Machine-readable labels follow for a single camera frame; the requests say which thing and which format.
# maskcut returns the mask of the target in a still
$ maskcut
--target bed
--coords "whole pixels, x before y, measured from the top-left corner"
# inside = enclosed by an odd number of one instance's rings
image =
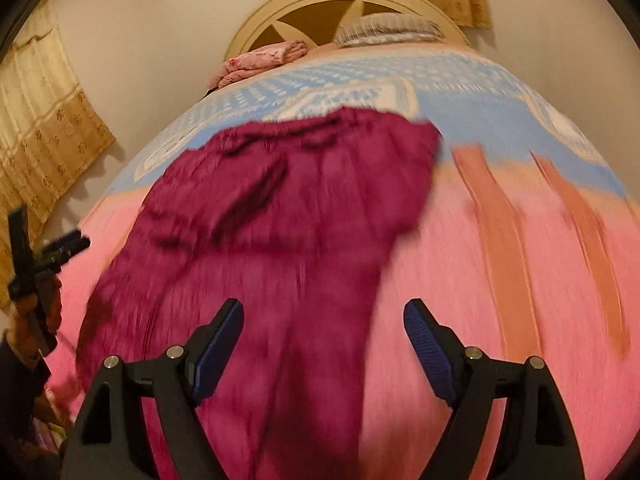
[[[326,46],[338,24],[382,11],[426,16],[446,42]],[[376,299],[360,435],[363,478],[418,478],[449,416],[402,328],[402,307],[415,297],[464,344],[516,362],[543,357],[572,418],[586,477],[607,478],[640,428],[640,206],[569,118],[476,54],[425,0],[270,0],[241,27],[228,56],[282,39],[318,48],[198,102],[82,219],[92,247],[63,270],[61,344],[47,360],[56,403],[79,409],[75,361],[86,303],[172,161],[247,121],[375,108],[432,121],[444,143],[418,233],[397,243]],[[496,254],[500,244],[507,250]],[[486,476],[500,415],[492,413],[473,478]]]

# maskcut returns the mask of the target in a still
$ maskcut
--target wall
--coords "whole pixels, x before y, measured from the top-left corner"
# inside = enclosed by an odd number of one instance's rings
[[[236,30],[267,0],[53,0],[71,65],[116,137],[63,198],[46,237],[69,229],[167,124],[206,92]]]
[[[53,0],[70,61],[117,144],[63,199],[68,228],[140,148],[201,97],[237,28],[266,0]],[[473,45],[536,88],[640,197],[640,51],[606,0],[489,0]]]

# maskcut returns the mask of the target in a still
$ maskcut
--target striped pillow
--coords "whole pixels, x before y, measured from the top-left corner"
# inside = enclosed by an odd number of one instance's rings
[[[341,25],[335,33],[334,43],[341,46],[357,46],[408,41],[440,41],[443,38],[436,23],[418,14],[379,12],[363,16],[347,25]]]

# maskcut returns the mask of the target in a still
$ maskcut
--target metal screw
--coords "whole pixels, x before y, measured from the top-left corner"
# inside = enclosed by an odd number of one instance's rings
[[[120,359],[118,359],[117,355],[110,355],[104,360],[104,367],[110,370],[111,368],[115,368],[116,366],[118,366],[119,362]]]
[[[545,362],[538,356],[533,356],[529,359],[529,364],[534,367],[536,370],[542,370],[545,367]]]
[[[477,346],[468,346],[465,348],[465,355],[469,359],[479,359],[482,357],[482,350]]]
[[[166,356],[169,359],[177,359],[178,357],[182,357],[182,354],[184,354],[184,348],[180,345],[174,345],[166,351]]]

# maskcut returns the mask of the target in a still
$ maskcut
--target beige arched headboard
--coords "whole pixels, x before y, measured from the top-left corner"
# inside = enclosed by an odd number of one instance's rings
[[[309,48],[330,43],[342,23],[374,12],[412,12],[438,24],[448,43],[468,45],[466,36],[427,0],[269,0],[236,33],[226,59],[280,41],[303,40]]]

